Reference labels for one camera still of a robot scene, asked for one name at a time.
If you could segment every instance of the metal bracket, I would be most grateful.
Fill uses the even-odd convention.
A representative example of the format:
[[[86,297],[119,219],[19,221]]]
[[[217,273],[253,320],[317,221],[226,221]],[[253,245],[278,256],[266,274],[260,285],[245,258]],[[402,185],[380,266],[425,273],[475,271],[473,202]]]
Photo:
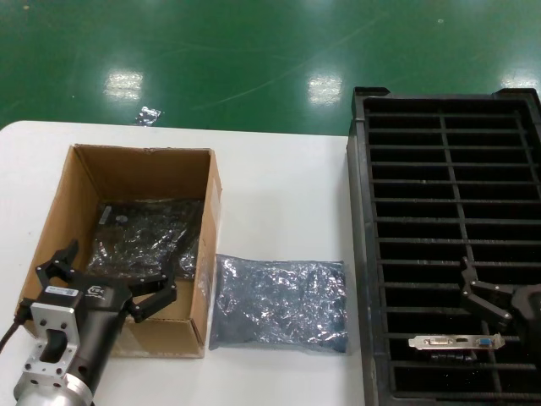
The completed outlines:
[[[409,346],[421,350],[442,349],[498,349],[505,345],[500,334],[494,336],[416,336],[408,340]]]

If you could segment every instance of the white table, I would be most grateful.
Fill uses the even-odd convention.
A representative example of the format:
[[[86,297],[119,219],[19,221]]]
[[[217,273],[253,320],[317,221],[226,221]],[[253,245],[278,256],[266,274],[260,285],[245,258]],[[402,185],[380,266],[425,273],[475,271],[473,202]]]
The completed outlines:
[[[204,359],[111,359],[97,406],[363,404],[345,137],[78,123],[19,122],[0,131],[0,333],[13,319],[68,146],[210,147],[223,184],[218,252],[254,260],[344,260],[352,353],[219,348]],[[32,339],[0,355],[0,404]]]

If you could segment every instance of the cable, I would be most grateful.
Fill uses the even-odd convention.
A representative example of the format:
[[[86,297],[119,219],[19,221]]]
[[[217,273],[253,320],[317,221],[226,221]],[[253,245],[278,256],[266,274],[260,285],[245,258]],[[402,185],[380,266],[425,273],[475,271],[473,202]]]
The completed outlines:
[[[12,324],[9,330],[3,335],[2,340],[0,340],[0,353],[2,352],[3,348],[5,347],[11,336],[13,336],[14,333],[17,331],[19,326],[20,324],[14,321],[14,324]]]
[[[15,334],[19,326],[22,326],[27,320],[32,319],[32,311],[30,307],[34,303],[34,300],[23,298],[19,303],[19,308],[14,317],[14,324],[6,331],[3,335],[2,340],[0,340],[0,353],[3,351],[3,348],[8,343],[9,339]]]

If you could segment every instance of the label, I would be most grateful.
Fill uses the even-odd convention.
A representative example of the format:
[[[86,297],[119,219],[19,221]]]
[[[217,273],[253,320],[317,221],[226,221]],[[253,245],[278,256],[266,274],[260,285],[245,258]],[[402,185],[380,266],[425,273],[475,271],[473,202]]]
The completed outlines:
[[[105,300],[105,289],[102,286],[94,285],[90,286],[86,291],[86,295],[90,298],[96,298],[100,300]]]
[[[100,221],[98,222],[99,224],[103,225],[105,224],[105,222],[107,221],[107,218],[109,217],[109,214],[111,214],[111,207],[110,206],[107,206],[105,208],[105,210],[103,211],[103,214],[101,214],[101,218],[100,218]]]
[[[79,293],[79,290],[59,288],[57,286],[47,286],[45,288],[45,291],[48,294],[63,294],[64,296],[77,296],[77,294]]]

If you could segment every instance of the cardboard box flap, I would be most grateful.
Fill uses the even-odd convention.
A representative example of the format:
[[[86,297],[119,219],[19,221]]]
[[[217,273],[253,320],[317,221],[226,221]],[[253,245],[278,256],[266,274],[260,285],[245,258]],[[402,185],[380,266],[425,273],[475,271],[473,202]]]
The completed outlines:
[[[212,295],[212,283],[216,263],[216,240],[221,209],[221,182],[216,157],[210,154],[209,181],[205,194],[205,216],[201,223],[197,273],[194,281],[191,319],[194,321],[201,345],[205,345],[207,319]]]
[[[210,150],[76,145],[104,200],[203,199]]]
[[[75,258],[74,267],[85,270],[90,256],[98,201],[98,194],[86,176],[85,168],[75,154],[74,148],[70,147],[57,193],[41,231],[20,298],[23,296],[37,298],[41,284],[36,275],[36,267],[49,261],[57,250],[68,246],[72,239],[79,241],[79,253]]]

